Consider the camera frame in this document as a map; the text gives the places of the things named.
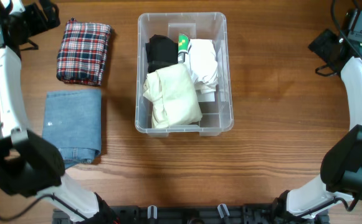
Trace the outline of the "white printed t-shirt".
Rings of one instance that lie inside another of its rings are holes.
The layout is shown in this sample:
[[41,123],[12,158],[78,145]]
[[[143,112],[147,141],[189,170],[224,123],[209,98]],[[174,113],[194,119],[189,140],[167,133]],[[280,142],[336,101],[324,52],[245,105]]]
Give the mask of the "white printed t-shirt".
[[185,34],[179,34],[178,63],[188,69],[195,90],[201,94],[216,91],[218,62],[213,40],[190,39]]

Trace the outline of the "black garment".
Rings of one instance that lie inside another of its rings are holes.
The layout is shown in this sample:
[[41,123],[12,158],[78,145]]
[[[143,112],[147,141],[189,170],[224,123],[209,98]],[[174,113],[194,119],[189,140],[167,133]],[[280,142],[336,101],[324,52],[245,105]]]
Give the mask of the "black garment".
[[145,47],[148,73],[178,63],[178,44],[167,36],[155,34]]

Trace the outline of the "cream white garment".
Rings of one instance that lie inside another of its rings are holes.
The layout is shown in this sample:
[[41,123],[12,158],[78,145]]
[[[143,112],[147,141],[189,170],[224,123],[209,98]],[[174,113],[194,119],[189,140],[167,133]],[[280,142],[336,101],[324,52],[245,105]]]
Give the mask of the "cream white garment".
[[153,128],[189,125],[202,119],[194,83],[183,64],[147,74],[143,96],[153,104]]

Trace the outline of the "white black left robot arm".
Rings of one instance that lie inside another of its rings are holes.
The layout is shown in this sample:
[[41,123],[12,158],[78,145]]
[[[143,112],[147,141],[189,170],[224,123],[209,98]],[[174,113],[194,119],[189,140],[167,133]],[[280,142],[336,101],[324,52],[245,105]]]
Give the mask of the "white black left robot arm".
[[46,200],[80,223],[118,223],[119,217],[96,193],[65,172],[59,151],[29,129],[20,89],[19,46],[33,29],[59,25],[57,5],[0,1],[0,189],[8,195]]

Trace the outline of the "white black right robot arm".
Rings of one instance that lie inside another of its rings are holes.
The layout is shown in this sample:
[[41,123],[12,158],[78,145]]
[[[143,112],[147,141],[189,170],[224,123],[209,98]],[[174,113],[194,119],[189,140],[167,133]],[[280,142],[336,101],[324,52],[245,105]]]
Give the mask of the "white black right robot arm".
[[326,29],[308,48],[339,76],[348,98],[350,130],[324,156],[320,173],[298,189],[277,197],[266,213],[269,223],[324,223],[326,212],[342,204],[347,212],[362,200],[362,9],[355,6],[340,24],[330,7],[338,34]]

